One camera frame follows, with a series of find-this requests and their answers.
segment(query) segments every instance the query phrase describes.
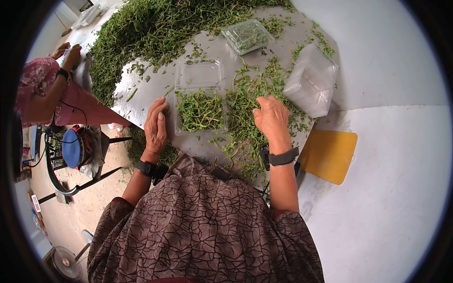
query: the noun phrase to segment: elderly hand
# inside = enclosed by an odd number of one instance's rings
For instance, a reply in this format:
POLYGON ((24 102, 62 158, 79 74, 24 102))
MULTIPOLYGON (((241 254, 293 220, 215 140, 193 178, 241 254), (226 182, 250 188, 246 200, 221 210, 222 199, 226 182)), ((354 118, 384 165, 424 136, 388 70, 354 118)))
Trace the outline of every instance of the elderly hand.
POLYGON ((52 57, 53 59, 57 60, 58 58, 60 58, 61 56, 63 56, 64 52, 66 51, 66 49, 70 48, 71 47, 71 44, 69 42, 66 42, 66 43, 63 43, 60 47, 57 48, 57 50, 55 50, 51 55, 50 57, 52 57))
POLYGON ((255 125, 269 141, 272 154, 283 154, 291 149, 288 133, 289 111, 283 103, 273 96, 260 96, 256 99, 261 106, 253 110, 255 125))
POLYGON ((160 97, 151 105, 148 117, 145 121, 146 148, 141 160, 156 164, 159 154, 167 141, 167 130, 165 129, 165 115, 162 111, 168 107, 165 97, 160 97))
POLYGON ((79 62, 81 49, 82 46, 76 44, 71 48, 71 50, 69 50, 69 53, 66 55, 63 65, 61 67, 63 70, 69 73, 72 67, 79 62))

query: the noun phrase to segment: wrist strap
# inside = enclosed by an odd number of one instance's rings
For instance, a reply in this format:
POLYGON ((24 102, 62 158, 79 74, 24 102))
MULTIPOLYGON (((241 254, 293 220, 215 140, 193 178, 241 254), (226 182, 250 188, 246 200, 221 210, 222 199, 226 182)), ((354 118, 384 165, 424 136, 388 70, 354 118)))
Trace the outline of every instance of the wrist strap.
POLYGON ((66 79, 66 81, 69 78, 69 74, 67 73, 67 71, 62 68, 60 68, 58 70, 57 74, 55 75, 55 78, 57 78, 59 75, 63 75, 63 77, 66 79))
POLYGON ((299 156, 299 147, 279 155, 269 154, 269 163, 273 166, 285 165, 293 162, 297 156, 299 156))
POLYGON ((143 175, 151 177, 151 182, 154 186, 164 178, 169 169, 165 165, 156 165, 151 162, 143 162, 141 160, 137 163, 136 167, 143 172, 143 175))

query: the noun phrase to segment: sleeve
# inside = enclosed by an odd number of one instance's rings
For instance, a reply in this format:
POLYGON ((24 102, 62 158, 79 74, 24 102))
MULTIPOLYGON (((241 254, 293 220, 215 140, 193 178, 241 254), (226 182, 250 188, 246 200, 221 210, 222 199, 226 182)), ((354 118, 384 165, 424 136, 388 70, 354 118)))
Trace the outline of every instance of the sleeve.
POLYGON ((294 211, 282 211, 275 219, 286 259, 286 272, 276 274, 284 281, 324 282, 318 250, 302 216, 294 211))
POLYGON ((90 266, 95 255, 106 252, 106 249, 109 248, 106 242, 108 242, 108 239, 114 239, 119 235, 133 210, 134 207, 122 197, 115 197, 106 206, 93 235, 88 253, 88 266, 90 266))
POLYGON ((22 126, 31 125, 27 120, 31 96, 44 96, 58 69, 59 65, 53 58, 36 58, 25 64, 15 103, 20 111, 22 126))

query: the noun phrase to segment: stainless steel table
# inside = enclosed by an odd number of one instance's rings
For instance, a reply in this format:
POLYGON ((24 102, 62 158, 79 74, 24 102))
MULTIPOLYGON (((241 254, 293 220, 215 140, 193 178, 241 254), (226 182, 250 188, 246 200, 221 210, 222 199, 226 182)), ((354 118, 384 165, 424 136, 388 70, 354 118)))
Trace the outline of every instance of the stainless steel table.
MULTIPOLYGON (((96 40, 95 32, 100 29, 102 23, 104 23, 111 14, 116 11, 116 9, 122 4, 122 2, 109 1, 110 7, 106 10, 103 6, 103 0, 99 3, 103 9, 103 15, 98 19, 97 22, 92 23, 87 27, 80 28, 75 30, 69 36, 69 41, 73 43, 79 43, 82 45, 82 56, 84 57, 85 53, 89 51, 90 44, 96 40)), ((268 64, 267 60, 278 56, 280 58, 280 64, 284 69, 292 69, 293 65, 291 63, 292 50, 297 48, 299 43, 308 44, 309 37, 315 38, 311 34, 310 29, 312 28, 312 22, 309 18, 305 17, 301 13, 291 13, 286 10, 283 10, 281 7, 266 8, 262 10, 257 9, 255 17, 259 18, 270 18, 271 15, 277 15, 284 19, 286 16, 291 17, 292 26, 287 24, 284 26, 284 31, 281 33, 280 37, 274 42, 270 43, 265 49, 266 55, 261 53, 261 49, 257 49, 250 53, 247 53, 242 56, 248 65, 257 65, 260 67, 260 70, 264 70, 264 67, 268 64)), ((325 39, 331 47, 336 51, 333 59, 338 64, 338 54, 337 54, 337 44, 336 42, 326 34, 319 27, 316 28, 317 31, 320 31, 324 34, 325 39)), ((235 70, 241 67, 241 58, 229 47, 225 39, 218 35, 212 40, 210 36, 206 35, 207 32, 202 31, 200 34, 194 36, 194 42, 207 53, 207 58, 219 58, 222 60, 224 73, 225 73, 225 88, 231 88, 232 79, 235 75, 235 70)), ((180 58, 184 58, 188 54, 193 52, 193 44, 189 42, 185 46, 186 52, 181 55, 180 58)), ((153 67, 149 67, 142 76, 139 76, 137 72, 132 71, 130 74, 127 73, 127 69, 131 67, 132 64, 139 62, 144 64, 145 67, 148 66, 148 62, 142 62, 139 59, 134 60, 126 64, 123 67, 123 74, 121 81, 116 85, 114 96, 118 98, 115 101, 112 110, 118 114, 124 116, 127 120, 136 124, 137 126, 143 128, 143 124, 146 120, 147 110, 158 97, 163 96, 172 86, 175 85, 175 74, 177 74, 177 64, 174 66, 174 62, 170 63, 168 66, 161 66, 157 73, 153 73, 153 67), (148 82, 145 81, 145 78, 150 76, 148 82), (131 95, 132 91, 138 88, 137 92, 134 94, 133 98, 126 102, 127 98, 131 95)), ((82 63, 79 65, 76 71, 76 82, 78 82, 84 88, 91 90, 91 80, 88 75, 89 69, 89 60, 82 60, 82 63)), ((254 77, 254 73, 257 72, 248 72, 248 74, 254 77)), ((171 91, 167 96, 167 102, 170 104, 170 109, 174 103, 174 91, 171 91)), ((217 135, 212 134, 197 134, 185 136, 176 136, 174 135, 174 123, 173 116, 176 113, 170 112, 170 118, 167 119, 167 133, 170 142, 172 145, 184 153, 196 157, 198 159, 212 161, 214 158, 217 158, 216 163, 225 166, 229 165, 230 162, 225 159, 226 155, 218 149, 214 144, 208 143, 208 139, 216 137, 217 135)), ((296 137, 292 138, 294 144, 299 145, 301 150, 304 146, 309 131, 312 126, 309 124, 308 119, 305 123, 308 126, 308 131, 299 132, 296 137)), ((252 183, 256 187, 261 187, 262 179, 257 180, 252 183)))

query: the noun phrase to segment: container with herbs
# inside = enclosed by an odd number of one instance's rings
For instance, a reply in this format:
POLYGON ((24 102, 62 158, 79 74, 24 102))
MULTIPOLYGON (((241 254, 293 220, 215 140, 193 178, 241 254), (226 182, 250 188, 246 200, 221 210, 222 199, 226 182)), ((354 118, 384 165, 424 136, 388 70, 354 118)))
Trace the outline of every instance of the container with herbs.
POLYGON ((222 34, 239 55, 244 55, 274 41, 272 35, 256 19, 229 26, 222 30, 222 34))
POLYGON ((225 99, 218 92, 175 91, 175 135, 227 130, 225 99))

